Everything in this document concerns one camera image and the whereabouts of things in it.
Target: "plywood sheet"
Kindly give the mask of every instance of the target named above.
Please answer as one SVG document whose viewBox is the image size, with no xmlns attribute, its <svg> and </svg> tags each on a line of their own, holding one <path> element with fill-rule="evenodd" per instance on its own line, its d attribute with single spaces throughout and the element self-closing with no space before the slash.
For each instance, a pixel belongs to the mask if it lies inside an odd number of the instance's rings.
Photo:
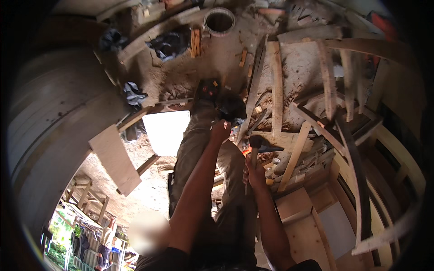
<svg viewBox="0 0 434 271">
<path fill-rule="evenodd" d="M 330 271 L 329 261 L 318 228 L 310 215 L 285 227 L 291 245 L 291 256 L 296 263 L 313 259 L 322 271 Z"/>
<path fill-rule="evenodd" d="M 119 191 L 128 196 L 141 180 L 125 151 L 116 126 L 112 125 L 96 135 L 89 140 L 89 145 Z"/>
</svg>

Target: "wooden plank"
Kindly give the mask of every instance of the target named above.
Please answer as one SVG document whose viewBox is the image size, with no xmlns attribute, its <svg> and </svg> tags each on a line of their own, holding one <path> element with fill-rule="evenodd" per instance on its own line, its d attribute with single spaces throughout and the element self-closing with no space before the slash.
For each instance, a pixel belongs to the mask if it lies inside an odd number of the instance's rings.
<svg viewBox="0 0 434 271">
<path fill-rule="evenodd" d="M 318 45 L 319 66 L 322 73 L 322 82 L 324 84 L 324 103 L 325 114 L 331 121 L 336 112 L 336 81 L 333 75 L 332 52 L 326 47 L 324 40 L 316 42 Z"/>
<path fill-rule="evenodd" d="M 291 256 L 296 263 L 313 259 L 322 271 L 329 271 L 330 263 L 318 227 L 312 215 L 285 226 L 291 244 Z"/>
<path fill-rule="evenodd" d="M 241 124 L 237 135 L 237 145 L 240 144 L 247 129 L 249 128 L 250 118 L 252 117 L 253 109 L 255 108 L 256 99 L 258 96 L 259 82 L 262 75 L 262 68 L 265 59 L 265 37 L 263 37 L 256 48 L 255 63 L 253 69 L 252 80 L 250 81 L 249 97 L 246 103 L 247 119 Z"/>
<path fill-rule="evenodd" d="M 283 118 L 283 78 L 282 78 L 282 60 L 280 58 L 279 42 L 269 41 L 267 50 L 271 57 L 271 66 L 273 67 L 273 119 L 271 123 L 271 134 L 279 137 L 282 132 Z"/>
<path fill-rule="evenodd" d="M 379 39 L 330 39 L 324 41 L 324 44 L 328 48 L 346 49 L 370 54 L 398 62 L 416 71 L 419 70 L 418 63 L 411 48 L 401 42 L 390 42 Z"/>
<path fill-rule="evenodd" d="M 407 211 L 393 226 L 388 227 L 381 234 L 372 236 L 356 244 L 356 247 L 351 252 L 352 255 L 373 251 L 381 246 L 394 242 L 411 230 L 417 217 L 417 209 Z"/>
<path fill-rule="evenodd" d="M 156 154 L 152 155 L 137 169 L 138 175 L 141 176 L 143 173 L 145 173 L 145 171 L 147 171 L 158 159 L 160 159 L 160 156 Z"/>
<path fill-rule="evenodd" d="M 244 64 L 246 63 L 246 57 L 247 57 L 247 47 L 244 47 L 241 53 L 241 61 L 239 64 L 240 67 L 244 67 Z"/>
<path fill-rule="evenodd" d="M 315 26 L 299 30 L 294 30 L 277 35 L 282 46 L 298 43 L 311 42 L 319 39 L 342 39 L 341 28 L 336 25 Z"/>
<path fill-rule="evenodd" d="M 321 219 L 318 216 L 315 208 L 312 209 L 312 217 L 315 221 L 316 227 L 318 229 L 319 236 L 321 237 L 322 244 L 324 245 L 325 254 L 329 261 L 330 270 L 337 271 L 335 258 L 333 257 L 332 249 L 330 248 L 329 242 L 327 241 L 326 232 L 322 226 Z"/>
<path fill-rule="evenodd" d="M 333 147 L 341 154 L 345 155 L 345 148 L 342 145 L 342 141 L 338 136 L 337 132 L 333 129 L 324 129 L 322 128 L 313 117 L 313 115 L 309 110 L 304 108 L 303 106 L 297 107 L 293 105 L 293 110 L 297 112 L 300 116 L 302 116 L 306 121 L 310 122 L 310 124 L 318 130 L 332 145 Z"/>
<path fill-rule="evenodd" d="M 392 153 L 401 165 L 405 164 L 409 168 L 408 177 L 413 184 L 416 194 L 418 197 L 422 198 L 425 193 L 425 177 L 408 150 L 383 125 L 378 126 L 375 130 L 375 136 Z"/>
<path fill-rule="evenodd" d="M 369 206 L 369 193 L 366 178 L 363 172 L 362 160 L 358 153 L 354 139 L 347 128 L 346 122 L 341 116 L 335 118 L 336 126 L 341 135 L 342 142 L 346 149 L 350 174 L 356 182 L 354 197 L 356 200 L 357 232 L 356 244 L 371 236 L 371 209 Z"/>
<path fill-rule="evenodd" d="M 141 180 L 125 151 L 116 126 L 113 124 L 108 127 L 89 140 L 89 144 L 118 190 L 128 196 Z"/>
<path fill-rule="evenodd" d="M 101 225 L 102 219 L 104 218 L 105 209 L 107 208 L 107 205 L 109 204 L 110 198 L 108 196 L 105 197 L 104 204 L 102 205 L 101 212 L 99 213 L 98 217 L 98 224 Z"/>
<path fill-rule="evenodd" d="M 344 70 L 345 85 L 345 109 L 347 110 L 346 121 L 350 122 L 354 118 L 354 98 L 358 79 L 358 69 L 355 65 L 355 54 L 349 50 L 340 50 L 342 68 Z"/>
<path fill-rule="evenodd" d="M 293 153 L 291 154 L 291 158 L 289 159 L 288 166 L 286 167 L 285 173 L 283 175 L 282 181 L 280 182 L 278 192 L 284 191 L 288 182 L 293 174 L 294 168 L 297 165 L 297 162 L 300 158 L 300 154 L 302 152 L 304 143 L 307 139 L 307 134 L 309 133 L 311 128 L 311 124 L 308 121 L 303 122 L 299 136 L 297 138 L 297 143 L 294 146 Z"/>
<path fill-rule="evenodd" d="M 136 6 L 141 4 L 141 0 L 125 0 L 119 3 L 116 3 L 114 6 L 109 7 L 108 9 L 100 12 L 98 15 L 96 15 L 96 21 L 102 22 L 107 18 L 110 18 L 111 16 L 113 16 L 114 14 L 116 14 L 117 12 L 124 10 L 126 8 L 132 7 L 132 6 Z"/>
<path fill-rule="evenodd" d="M 191 30 L 191 57 L 195 58 L 201 55 L 201 30 Z"/>
<path fill-rule="evenodd" d="M 127 47 L 125 47 L 121 52 L 119 52 L 118 60 L 124 64 L 127 60 L 131 59 L 133 56 L 137 55 L 143 49 L 148 47 L 145 42 L 149 42 L 162 33 L 170 31 L 177 26 L 194 22 L 205 16 L 208 11 L 209 9 L 200 10 L 199 7 L 194 7 L 155 25 L 145 33 L 141 34 L 138 38 L 128 44 Z"/>
<path fill-rule="evenodd" d="M 81 207 L 83 206 L 84 201 L 87 200 L 87 193 L 89 193 L 89 190 L 90 190 L 90 187 L 91 187 L 91 186 L 92 186 L 92 182 L 89 181 L 89 182 L 87 183 L 87 185 L 86 185 L 86 188 L 84 189 L 83 194 L 82 194 L 81 197 L 80 197 L 80 201 L 79 201 L 79 203 L 77 204 L 77 207 L 78 207 L 79 209 L 81 209 Z"/>
<path fill-rule="evenodd" d="M 276 206 L 282 223 L 290 223 L 307 217 L 312 210 L 312 203 L 304 188 L 276 199 Z"/>
</svg>

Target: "black plastic bag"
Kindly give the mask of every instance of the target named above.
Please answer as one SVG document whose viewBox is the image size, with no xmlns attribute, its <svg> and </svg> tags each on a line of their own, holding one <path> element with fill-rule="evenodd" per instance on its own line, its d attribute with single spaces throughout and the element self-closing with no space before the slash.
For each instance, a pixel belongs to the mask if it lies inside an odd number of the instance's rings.
<svg viewBox="0 0 434 271">
<path fill-rule="evenodd" d="M 191 31 L 189 27 L 180 26 L 150 42 L 146 42 L 146 45 L 155 50 L 162 62 L 166 62 L 184 53 L 190 47 L 190 38 Z"/>
</svg>

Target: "leg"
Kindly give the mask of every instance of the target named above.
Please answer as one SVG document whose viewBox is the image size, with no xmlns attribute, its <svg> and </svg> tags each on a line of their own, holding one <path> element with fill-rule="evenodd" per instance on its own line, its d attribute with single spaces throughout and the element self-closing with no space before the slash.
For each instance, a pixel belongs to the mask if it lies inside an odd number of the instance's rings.
<svg viewBox="0 0 434 271">
<path fill-rule="evenodd" d="M 217 213 L 219 231 L 240 246 L 243 263 L 255 266 L 255 236 L 257 207 L 253 194 L 245 196 L 243 168 L 245 158 L 230 141 L 220 148 L 217 167 L 224 175 L 222 207 Z"/>
</svg>

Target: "hammer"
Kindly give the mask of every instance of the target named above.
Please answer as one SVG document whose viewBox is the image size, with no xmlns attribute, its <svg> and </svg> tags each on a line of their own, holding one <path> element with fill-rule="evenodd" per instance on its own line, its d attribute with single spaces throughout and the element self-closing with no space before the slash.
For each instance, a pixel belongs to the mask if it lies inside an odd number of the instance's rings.
<svg viewBox="0 0 434 271">
<path fill-rule="evenodd" d="M 250 161 L 252 162 L 252 166 L 256 169 L 256 162 L 258 160 L 258 150 L 261 148 L 262 143 L 264 142 L 264 138 L 262 136 L 251 136 L 249 137 L 250 147 L 252 148 L 252 152 L 250 153 Z M 244 195 L 247 196 L 247 183 L 244 188 Z"/>
</svg>

